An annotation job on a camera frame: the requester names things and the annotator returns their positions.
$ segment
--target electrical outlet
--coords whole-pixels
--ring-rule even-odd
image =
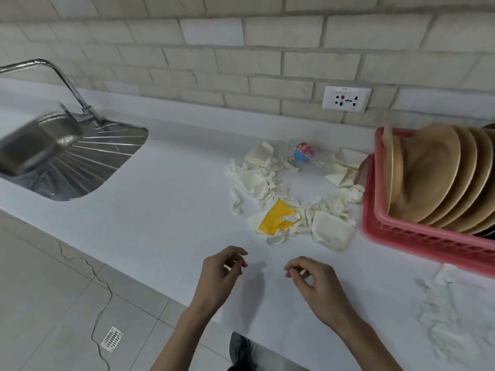
[[[370,88],[326,86],[322,108],[364,113],[370,95]]]

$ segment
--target chrome faucet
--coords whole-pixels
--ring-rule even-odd
[[[8,74],[8,73],[14,73],[14,72],[19,72],[21,70],[26,70],[26,69],[32,69],[36,68],[37,66],[47,66],[49,68],[52,68],[55,70],[57,75],[60,77],[62,82],[64,82],[65,86],[70,90],[70,92],[74,95],[76,100],[78,101],[79,104],[81,104],[81,107],[83,108],[83,114],[78,115],[74,114],[72,115],[67,108],[59,102],[61,108],[66,112],[71,114],[78,122],[82,121],[94,121],[96,124],[100,125],[102,122],[102,119],[98,115],[98,113],[94,110],[92,106],[90,106],[81,96],[81,94],[78,92],[76,87],[72,84],[72,82],[60,71],[59,68],[57,68],[56,65],[52,64],[50,61],[37,58],[34,60],[29,60],[29,61],[23,61],[23,62],[18,62],[16,64],[10,64],[10,65],[5,65],[0,67],[0,75],[2,74]]]

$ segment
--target tiled floor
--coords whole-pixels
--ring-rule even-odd
[[[98,280],[108,284],[110,302],[110,291]],[[113,353],[101,349],[110,369],[148,371],[185,309],[2,212],[0,302],[2,371],[106,371],[97,344],[113,325],[125,334]],[[210,323],[190,371],[226,371],[230,335],[224,326]],[[299,369],[261,350],[260,370]]]

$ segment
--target metal drain grate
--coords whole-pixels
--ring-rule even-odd
[[[100,346],[103,349],[108,350],[110,353],[113,353],[113,351],[119,344],[120,340],[122,339],[123,335],[124,332],[112,326],[112,328],[110,328],[110,330],[106,334]]]

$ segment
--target pink plastic basket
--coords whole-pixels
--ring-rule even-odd
[[[375,133],[375,156],[370,159],[363,208],[363,231],[378,243],[418,254],[473,272],[495,277],[495,241],[392,218],[386,211],[382,145],[383,128]],[[414,130],[394,129],[410,137]]]

